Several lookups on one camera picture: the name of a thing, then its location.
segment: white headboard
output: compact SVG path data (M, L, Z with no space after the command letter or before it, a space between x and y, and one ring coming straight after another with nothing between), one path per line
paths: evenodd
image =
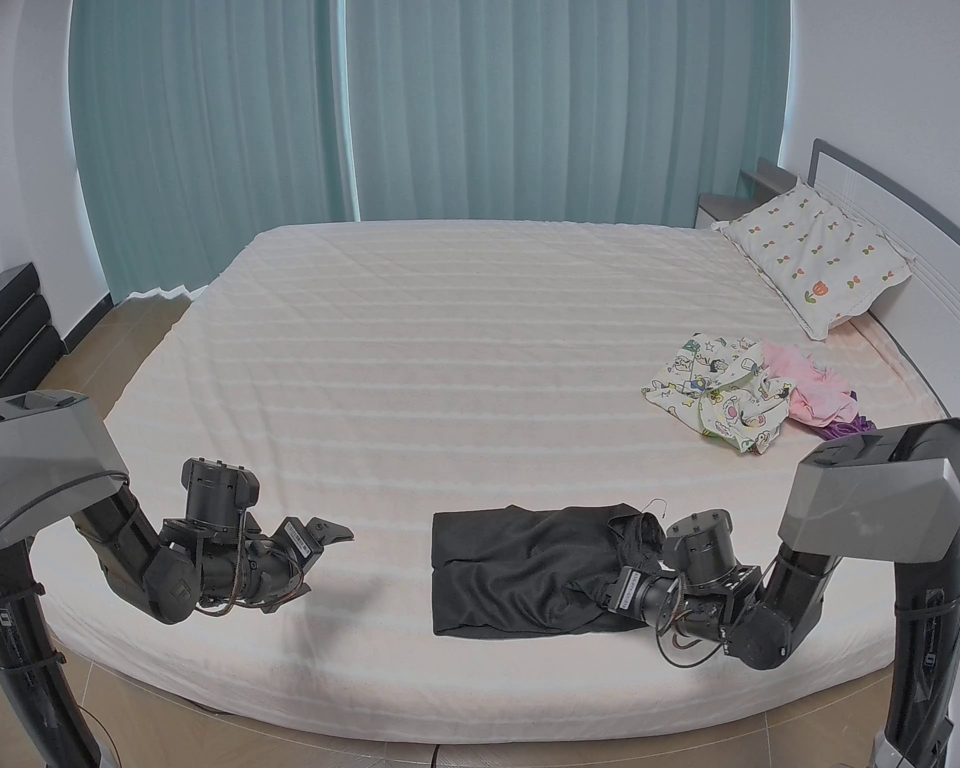
M960 414L960 227L855 157L813 142L807 183L853 218L916 254L913 276L870 313L886 328L952 416Z

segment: clothing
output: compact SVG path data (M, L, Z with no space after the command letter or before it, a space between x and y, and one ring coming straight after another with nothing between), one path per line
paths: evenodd
M780 433L793 390L763 364L763 346L751 339L695 333L643 394L702 435L760 454Z
M810 426L825 427L834 421L853 421L859 412L850 384L839 373L821 368L796 347L763 342L763 359L771 376L794 383L790 418Z
M856 400L856 392L851 392L850 397ZM858 415L853 421L832 421L827 426L811 426L810 429L823 440L836 440L862 432L876 432L876 424Z
M663 529L626 504L433 515L433 632L474 638L621 632L608 612L623 565L660 573Z

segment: tiled floor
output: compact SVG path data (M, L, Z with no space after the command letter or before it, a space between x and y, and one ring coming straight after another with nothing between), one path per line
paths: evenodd
M105 416L140 363L189 304L186 298L129 300L61 360L44 386L89 395ZM68 654L68 682L116 742L124 768L415 768L433 745L384 744L287 731L211 714L176 696ZM609 768L863 768L890 694L890 670L793 704L702 731L652 738L558 744L444 746L443 766L604 765ZM95 733L99 726L90 721ZM41 761L0 696L0 766Z

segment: white wall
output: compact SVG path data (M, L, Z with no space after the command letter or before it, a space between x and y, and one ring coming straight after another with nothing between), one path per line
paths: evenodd
M33 261L65 336L107 294L67 108L71 0L0 0L0 268Z
M960 223L960 2L793 0L780 165L806 179L814 138Z

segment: pink cloth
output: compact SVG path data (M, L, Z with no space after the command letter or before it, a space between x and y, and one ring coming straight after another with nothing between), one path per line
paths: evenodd
M790 379L796 385L790 396L791 419L827 426L833 421L853 421L859 413L847 379L818 368L796 347L764 340L763 364L772 377Z

